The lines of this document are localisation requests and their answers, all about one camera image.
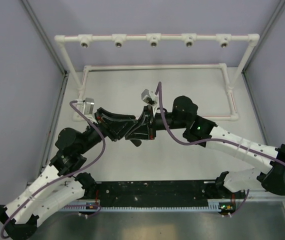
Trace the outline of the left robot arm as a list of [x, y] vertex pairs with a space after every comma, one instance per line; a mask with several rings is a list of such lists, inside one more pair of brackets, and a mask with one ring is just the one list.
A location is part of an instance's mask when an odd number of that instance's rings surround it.
[[0, 205], [1, 238], [27, 240], [54, 213], [74, 200], [95, 195], [95, 180], [85, 169], [96, 163], [106, 140], [125, 138], [137, 124], [133, 115], [99, 108], [94, 114], [76, 111], [87, 123], [84, 132], [64, 128], [55, 143], [58, 151], [38, 178], [15, 200]]

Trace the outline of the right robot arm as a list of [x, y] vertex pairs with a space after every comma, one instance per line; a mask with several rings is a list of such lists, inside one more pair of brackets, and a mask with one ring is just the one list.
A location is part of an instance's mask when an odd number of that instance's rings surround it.
[[233, 192], [261, 186], [267, 192], [285, 196], [285, 144], [279, 147], [256, 143], [225, 130], [215, 122], [197, 114], [198, 106], [187, 96], [174, 99], [172, 111], [166, 112], [150, 97], [137, 123], [126, 134], [126, 140], [141, 142], [154, 140], [157, 131], [166, 130], [174, 138], [173, 130], [184, 129], [183, 146], [199, 145], [239, 159], [251, 169], [225, 171], [217, 178], [216, 193], [227, 198]]

